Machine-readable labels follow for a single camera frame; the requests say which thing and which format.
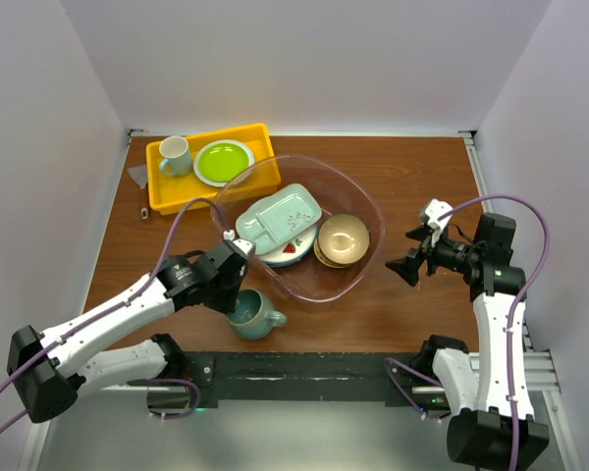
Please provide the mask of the light blue rectangular dish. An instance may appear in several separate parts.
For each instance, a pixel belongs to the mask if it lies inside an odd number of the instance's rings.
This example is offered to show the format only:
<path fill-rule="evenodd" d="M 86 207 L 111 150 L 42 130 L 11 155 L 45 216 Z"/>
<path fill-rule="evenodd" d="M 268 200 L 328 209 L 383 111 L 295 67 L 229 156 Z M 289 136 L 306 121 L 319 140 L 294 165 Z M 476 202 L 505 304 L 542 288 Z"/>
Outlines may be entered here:
<path fill-rule="evenodd" d="M 264 255 L 299 235 L 322 216 L 322 209 L 300 183 L 285 186 L 251 204 L 236 220 L 240 238 L 253 242 Z"/>

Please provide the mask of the teal ceramic mug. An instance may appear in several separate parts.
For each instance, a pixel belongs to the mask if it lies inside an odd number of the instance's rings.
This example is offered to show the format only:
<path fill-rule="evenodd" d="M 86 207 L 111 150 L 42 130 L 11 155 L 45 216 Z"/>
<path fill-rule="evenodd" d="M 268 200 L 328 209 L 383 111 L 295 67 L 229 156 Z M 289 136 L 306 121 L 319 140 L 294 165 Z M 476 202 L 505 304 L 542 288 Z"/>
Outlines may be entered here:
<path fill-rule="evenodd" d="M 287 324 L 286 315 L 276 310 L 265 294 L 252 288 L 239 292 L 235 309 L 226 318 L 232 330 L 243 340 L 263 339 L 273 329 Z"/>

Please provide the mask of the brown beige glazed bowl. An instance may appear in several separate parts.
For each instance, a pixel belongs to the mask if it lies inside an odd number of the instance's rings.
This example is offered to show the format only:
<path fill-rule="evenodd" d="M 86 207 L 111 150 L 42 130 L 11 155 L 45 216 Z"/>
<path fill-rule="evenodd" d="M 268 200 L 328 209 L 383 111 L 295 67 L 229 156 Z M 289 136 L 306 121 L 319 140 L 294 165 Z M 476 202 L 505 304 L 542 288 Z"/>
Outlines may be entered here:
<path fill-rule="evenodd" d="M 318 246 L 332 263 L 351 265 L 364 257 L 370 247 L 370 232 L 364 222 L 351 214 L 337 214 L 320 227 Z"/>

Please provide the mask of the watermelon pattern plate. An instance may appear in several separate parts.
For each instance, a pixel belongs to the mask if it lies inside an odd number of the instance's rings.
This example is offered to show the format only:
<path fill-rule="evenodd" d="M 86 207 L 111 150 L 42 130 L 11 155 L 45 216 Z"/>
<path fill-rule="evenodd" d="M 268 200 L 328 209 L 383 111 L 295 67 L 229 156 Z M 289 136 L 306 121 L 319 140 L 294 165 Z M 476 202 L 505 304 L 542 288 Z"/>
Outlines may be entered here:
<path fill-rule="evenodd" d="M 258 258 L 270 267 L 286 267 L 300 261 L 311 250 L 312 245 L 312 241 L 297 238 L 269 253 L 259 255 Z"/>
<path fill-rule="evenodd" d="M 315 223 L 285 244 L 264 255 L 259 255 L 258 258 L 266 265 L 272 267 L 293 265 L 310 251 L 317 235 L 318 224 Z"/>

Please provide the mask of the red brown bottom bowl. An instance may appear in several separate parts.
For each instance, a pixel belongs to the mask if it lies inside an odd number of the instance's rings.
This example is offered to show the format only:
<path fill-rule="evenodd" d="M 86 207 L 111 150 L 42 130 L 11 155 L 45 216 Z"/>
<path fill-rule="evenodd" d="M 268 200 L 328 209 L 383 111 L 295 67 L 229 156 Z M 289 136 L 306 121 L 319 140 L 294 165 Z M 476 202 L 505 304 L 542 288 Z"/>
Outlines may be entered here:
<path fill-rule="evenodd" d="M 314 251 L 314 254 L 315 254 L 316 258 L 317 258 L 317 259 L 318 259 L 318 260 L 319 260 L 321 263 L 323 263 L 325 266 L 327 266 L 327 267 L 330 267 L 330 268 L 344 269 L 344 268 L 347 268 L 347 267 L 350 267 L 350 266 L 356 265 L 357 263 L 359 263 L 359 262 L 362 260 L 362 258 L 360 258 L 360 259 L 358 259 L 358 260 L 356 260 L 356 261 L 349 262 L 349 263 L 337 263 L 337 262 L 334 262 L 334 261 L 330 260 L 330 259 L 329 259 L 329 258 L 328 258 L 328 257 L 327 257 L 327 256 L 326 256 L 324 253 L 323 253 L 323 251 L 322 251 L 322 250 L 321 250 L 321 248 L 320 248 L 320 244 L 319 244 L 319 242 L 318 242 L 318 241 L 315 241 L 315 242 L 314 242 L 314 245 L 313 245 L 313 251 Z"/>

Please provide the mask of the yellow blue patterned bowl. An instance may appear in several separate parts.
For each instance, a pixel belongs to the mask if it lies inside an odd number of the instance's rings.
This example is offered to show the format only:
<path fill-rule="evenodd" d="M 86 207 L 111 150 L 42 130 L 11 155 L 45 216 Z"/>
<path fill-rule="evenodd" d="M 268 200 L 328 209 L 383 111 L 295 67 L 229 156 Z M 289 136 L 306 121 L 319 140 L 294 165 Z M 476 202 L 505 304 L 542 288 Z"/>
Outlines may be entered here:
<path fill-rule="evenodd" d="M 328 259 L 325 255 L 323 255 L 321 252 L 317 252 L 315 253 L 316 258 L 325 266 L 330 267 L 330 268 L 335 268 L 335 269 L 346 269 L 348 267 L 351 267 L 353 265 L 355 265 L 355 262 L 352 263 L 336 263 L 334 261 L 331 261 L 330 259 Z"/>

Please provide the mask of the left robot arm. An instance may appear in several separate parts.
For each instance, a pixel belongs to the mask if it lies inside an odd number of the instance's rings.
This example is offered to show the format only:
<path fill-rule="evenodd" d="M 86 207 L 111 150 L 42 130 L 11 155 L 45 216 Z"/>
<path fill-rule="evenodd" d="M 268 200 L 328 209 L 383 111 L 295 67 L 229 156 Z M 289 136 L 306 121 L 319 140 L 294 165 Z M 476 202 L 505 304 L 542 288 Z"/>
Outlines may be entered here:
<path fill-rule="evenodd" d="M 45 422 L 68 410 L 93 380 L 94 356 L 138 328 L 195 305 L 232 313 L 254 252 L 254 243 L 236 238 L 208 251 L 171 255 L 76 319 L 43 332 L 32 326 L 15 331 L 7 372 L 30 421 Z"/>

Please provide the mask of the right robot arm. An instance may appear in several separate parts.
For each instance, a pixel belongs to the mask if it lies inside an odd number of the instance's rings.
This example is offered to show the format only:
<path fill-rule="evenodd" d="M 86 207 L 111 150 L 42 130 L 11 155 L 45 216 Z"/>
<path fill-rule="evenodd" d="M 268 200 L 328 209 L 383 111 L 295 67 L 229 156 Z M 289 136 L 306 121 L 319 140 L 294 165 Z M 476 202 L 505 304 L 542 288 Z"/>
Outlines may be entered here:
<path fill-rule="evenodd" d="M 484 213 L 473 239 L 460 241 L 450 238 L 447 220 L 428 211 L 420 219 L 420 227 L 407 233 L 418 246 L 387 266 L 412 287 L 422 266 L 430 275 L 440 267 L 462 275 L 478 327 L 479 367 L 472 367 L 464 341 L 433 335 L 403 370 L 443 389 L 451 461 L 482 470 L 527 470 L 547 448 L 550 434 L 535 419 L 526 385 L 526 277 L 510 264 L 516 222 Z"/>

